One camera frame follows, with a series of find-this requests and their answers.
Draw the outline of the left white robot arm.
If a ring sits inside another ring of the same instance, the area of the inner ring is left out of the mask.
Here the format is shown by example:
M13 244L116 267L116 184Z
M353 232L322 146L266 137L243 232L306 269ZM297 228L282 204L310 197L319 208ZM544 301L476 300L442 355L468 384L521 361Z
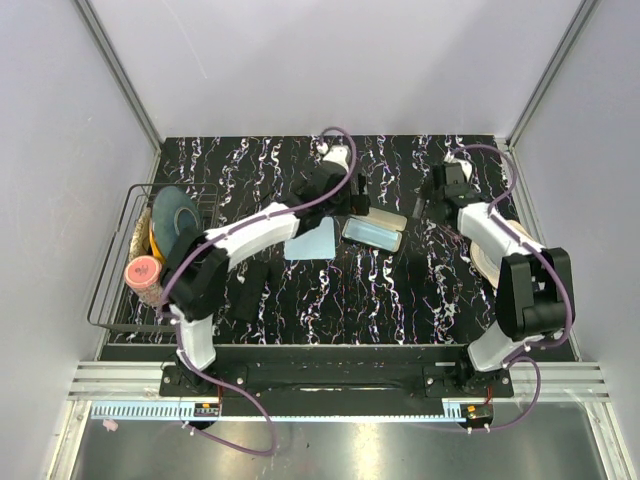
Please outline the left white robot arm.
M356 148L328 148L315 169L288 196L228 226L181 233L160 277L162 301L176 327L178 358L186 366L181 384L196 396L215 386L213 314L224 300L227 274L239 263L276 244L317 228L350 208Z

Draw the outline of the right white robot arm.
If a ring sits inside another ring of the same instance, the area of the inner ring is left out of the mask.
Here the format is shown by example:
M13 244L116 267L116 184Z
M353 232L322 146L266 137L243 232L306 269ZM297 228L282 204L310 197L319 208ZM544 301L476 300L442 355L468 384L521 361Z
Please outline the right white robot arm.
M495 322L465 347L454 367L455 387L472 397L526 348L564 343L575 313L568 252L515 229L474 190L468 171L458 160L436 165L421 199L430 221L469 239L499 268Z

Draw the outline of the dark green glasses case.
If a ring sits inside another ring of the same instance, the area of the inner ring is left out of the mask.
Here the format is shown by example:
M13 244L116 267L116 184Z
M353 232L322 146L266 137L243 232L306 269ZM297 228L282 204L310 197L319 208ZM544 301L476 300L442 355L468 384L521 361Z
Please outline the dark green glasses case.
M396 253L402 243L408 220L397 213L371 208L367 215L350 215L341 237L388 253Z

